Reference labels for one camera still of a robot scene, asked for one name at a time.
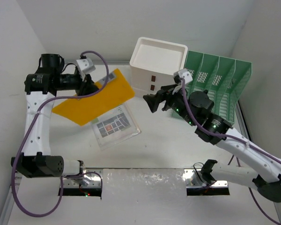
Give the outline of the white three-drawer storage box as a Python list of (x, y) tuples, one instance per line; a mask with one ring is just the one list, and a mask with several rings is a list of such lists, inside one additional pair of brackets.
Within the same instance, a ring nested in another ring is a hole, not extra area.
[(183, 69), (188, 47), (182, 44), (140, 37), (130, 59), (131, 86), (137, 97), (155, 94), (174, 83), (174, 73)]

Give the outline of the orange plastic folder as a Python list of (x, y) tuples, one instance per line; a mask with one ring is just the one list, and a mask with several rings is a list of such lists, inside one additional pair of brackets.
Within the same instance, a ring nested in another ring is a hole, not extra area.
[(119, 69), (110, 72), (108, 83), (98, 94), (81, 99), (67, 99), (52, 112), (84, 126), (102, 114), (133, 98), (135, 92)]

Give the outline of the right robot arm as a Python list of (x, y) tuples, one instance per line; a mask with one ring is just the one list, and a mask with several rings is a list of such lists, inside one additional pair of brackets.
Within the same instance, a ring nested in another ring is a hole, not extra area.
[(195, 133), (203, 141), (224, 149), (247, 164), (232, 167), (217, 160), (207, 160), (193, 175), (193, 184), (208, 187), (215, 181), (226, 180), (256, 190), (264, 198), (281, 202), (281, 159), (274, 157), (242, 136), (222, 117), (212, 113), (214, 102), (207, 91), (195, 91), (183, 98), (183, 91), (174, 91), (176, 85), (163, 86), (156, 94), (143, 99), (152, 113), (164, 102), (163, 111), (172, 109), (189, 125), (197, 126)]

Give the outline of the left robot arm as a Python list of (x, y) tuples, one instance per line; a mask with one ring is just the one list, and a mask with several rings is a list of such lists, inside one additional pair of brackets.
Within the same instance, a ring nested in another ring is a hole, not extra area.
[(90, 72), (95, 70), (92, 60), (82, 56), (73, 65), (75, 71), (65, 74), (66, 64), (60, 55), (42, 54), (36, 72), (26, 77), (24, 143), (19, 157), (11, 159), (11, 165), (27, 178), (77, 176), (82, 172), (82, 161), (53, 156), (49, 142), (50, 118), (57, 92), (74, 90), (88, 95), (98, 90), (90, 77)]

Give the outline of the clear sleeve with documents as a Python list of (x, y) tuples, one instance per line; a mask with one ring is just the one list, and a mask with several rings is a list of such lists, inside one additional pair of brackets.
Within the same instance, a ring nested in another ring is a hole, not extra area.
[(91, 121), (101, 150), (119, 144), (141, 133), (129, 107), (123, 103)]

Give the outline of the green plastic file organizer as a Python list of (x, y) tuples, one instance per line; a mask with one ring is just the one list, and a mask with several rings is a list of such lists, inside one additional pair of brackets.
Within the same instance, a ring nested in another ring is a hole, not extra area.
[(235, 123), (235, 107), (252, 74), (252, 63), (207, 53), (188, 51), (182, 65), (193, 81), (185, 85), (187, 97), (207, 90), (212, 112)]

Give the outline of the white foam front panel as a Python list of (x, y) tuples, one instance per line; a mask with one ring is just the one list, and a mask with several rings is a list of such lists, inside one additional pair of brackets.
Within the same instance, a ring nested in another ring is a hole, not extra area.
[(229, 184), (229, 195), (188, 196), (183, 171), (109, 170), (103, 172), (101, 197), (58, 197), (59, 180), (23, 178), (21, 204), (34, 218), (14, 206), (11, 225), (269, 225), (274, 204), (257, 196), (265, 215), (243, 186)]

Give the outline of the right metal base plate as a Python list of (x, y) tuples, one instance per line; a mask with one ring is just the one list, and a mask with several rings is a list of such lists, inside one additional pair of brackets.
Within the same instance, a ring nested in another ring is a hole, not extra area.
[(228, 182), (224, 180), (207, 183), (201, 176), (201, 169), (184, 169), (183, 178), (187, 188), (228, 188)]

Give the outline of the metal base plate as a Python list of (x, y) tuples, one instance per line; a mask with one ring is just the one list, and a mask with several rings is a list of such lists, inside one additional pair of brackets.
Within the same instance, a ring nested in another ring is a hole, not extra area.
[(184, 169), (183, 178), (187, 188), (228, 188), (228, 182), (224, 180), (207, 183), (201, 176), (201, 169)]
[(65, 188), (100, 188), (103, 178), (97, 172), (86, 172), (79, 175), (69, 175), (63, 178)]

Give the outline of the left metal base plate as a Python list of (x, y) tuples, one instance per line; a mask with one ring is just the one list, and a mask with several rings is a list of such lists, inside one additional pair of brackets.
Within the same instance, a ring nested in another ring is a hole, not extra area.
[(97, 172), (86, 172), (79, 175), (69, 175), (63, 178), (65, 188), (100, 188), (103, 178)]

